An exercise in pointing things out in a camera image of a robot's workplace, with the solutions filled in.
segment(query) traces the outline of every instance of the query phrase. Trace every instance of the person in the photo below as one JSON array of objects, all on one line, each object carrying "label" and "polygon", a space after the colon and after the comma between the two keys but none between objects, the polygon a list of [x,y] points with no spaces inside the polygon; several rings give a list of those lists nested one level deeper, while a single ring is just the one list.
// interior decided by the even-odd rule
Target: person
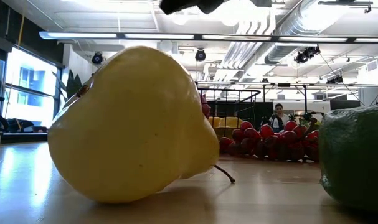
[{"label": "person", "polygon": [[281,103],[276,104],[275,114],[269,119],[275,133],[279,133],[284,129],[284,125],[290,120],[290,117],[284,113],[283,105]]}]

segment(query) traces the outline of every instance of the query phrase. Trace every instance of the yellow fruit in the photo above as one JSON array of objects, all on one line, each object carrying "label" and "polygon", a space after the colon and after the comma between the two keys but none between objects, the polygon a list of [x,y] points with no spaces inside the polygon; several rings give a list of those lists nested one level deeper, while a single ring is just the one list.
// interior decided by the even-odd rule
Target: yellow fruit
[{"label": "yellow fruit", "polygon": [[214,128],[218,128],[219,127],[220,120],[222,120],[222,118],[220,118],[220,117],[209,117],[208,118],[209,123],[211,125],[213,125]]},{"label": "yellow fruit", "polygon": [[220,128],[240,128],[243,120],[238,117],[226,117],[219,121]]},{"label": "yellow fruit", "polygon": [[217,136],[194,81],[172,57],[127,48],[88,85],[49,130],[50,155],[75,190],[98,202],[132,202],[216,164]]}]

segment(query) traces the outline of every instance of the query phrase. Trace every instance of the table surface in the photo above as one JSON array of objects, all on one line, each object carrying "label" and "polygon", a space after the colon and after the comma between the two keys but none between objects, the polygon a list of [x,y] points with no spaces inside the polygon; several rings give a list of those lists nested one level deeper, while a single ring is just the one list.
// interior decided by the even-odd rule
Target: table surface
[{"label": "table surface", "polygon": [[64,182],[46,143],[0,148],[0,223],[375,223],[337,205],[317,164],[223,157],[216,169],[178,180],[127,205],[101,205]]}]

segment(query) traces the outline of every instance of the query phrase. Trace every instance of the ceiling duct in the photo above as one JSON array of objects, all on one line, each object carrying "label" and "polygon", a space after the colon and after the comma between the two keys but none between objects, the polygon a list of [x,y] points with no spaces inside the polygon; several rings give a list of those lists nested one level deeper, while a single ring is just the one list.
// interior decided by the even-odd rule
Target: ceiling duct
[{"label": "ceiling duct", "polygon": [[[319,5],[318,0],[303,0],[275,29],[273,35],[319,35],[346,13],[346,9],[345,6]],[[254,64],[278,64],[297,48],[297,46],[264,43],[258,48],[254,57],[246,63],[244,70],[253,78],[262,76],[273,69],[274,66],[261,66],[259,68],[260,66]]]}]

